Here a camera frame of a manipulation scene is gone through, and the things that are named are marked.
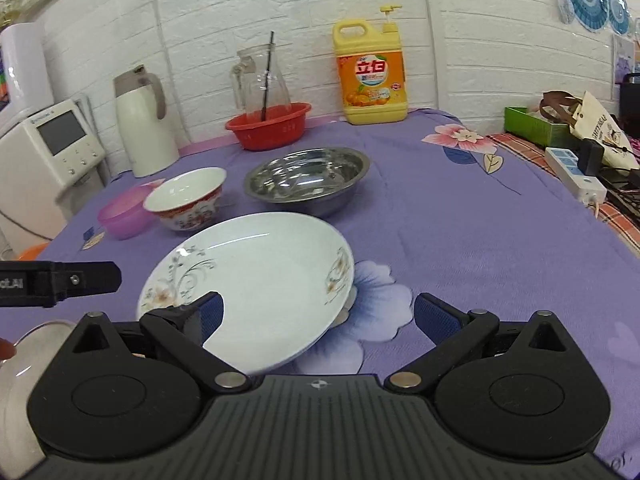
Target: brown bag handle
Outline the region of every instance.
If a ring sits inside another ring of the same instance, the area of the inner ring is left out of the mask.
[[[569,94],[569,92],[564,92],[562,90],[544,92],[542,94],[542,101],[540,101],[540,115],[542,115],[545,119],[549,119],[550,121],[560,118],[569,126],[575,126],[576,121],[572,117],[572,115],[581,104],[582,100],[572,96],[571,94]],[[547,112],[545,110],[545,107],[547,106],[553,108],[558,116],[555,117]]]

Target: wall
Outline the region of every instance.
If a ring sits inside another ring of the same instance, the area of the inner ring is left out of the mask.
[[[615,111],[610,28],[592,33],[577,20],[563,25],[556,0],[439,1],[449,111],[469,127],[500,131],[505,106],[535,104],[551,89],[588,90]],[[637,16],[640,0],[627,2]]]
[[[338,112],[332,26],[353,16],[379,20],[386,3],[404,5],[398,23],[411,104],[433,107],[426,0],[56,0],[36,20],[56,99],[89,96],[118,172],[128,162],[117,133],[115,75],[144,63],[161,77],[180,145],[224,135],[238,113],[229,79],[236,51],[266,43],[274,30],[292,99],[311,102],[312,115]]]

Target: finger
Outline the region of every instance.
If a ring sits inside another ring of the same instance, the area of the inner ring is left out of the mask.
[[[4,359],[9,359],[15,355],[15,347],[5,341],[4,339],[0,339],[0,361]]]

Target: pink plastic bowl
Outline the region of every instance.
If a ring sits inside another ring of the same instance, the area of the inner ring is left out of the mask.
[[[140,234],[154,221],[153,213],[142,207],[154,186],[135,186],[116,197],[98,213],[98,222],[118,240]]]

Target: white appliance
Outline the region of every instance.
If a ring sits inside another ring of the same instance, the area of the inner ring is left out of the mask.
[[[158,77],[139,65],[113,80],[118,130],[135,176],[147,176],[178,160]]]
[[[17,23],[0,34],[0,137],[54,103],[36,23]]]
[[[16,254],[55,238],[103,188],[104,149],[71,100],[0,138],[0,230]]]

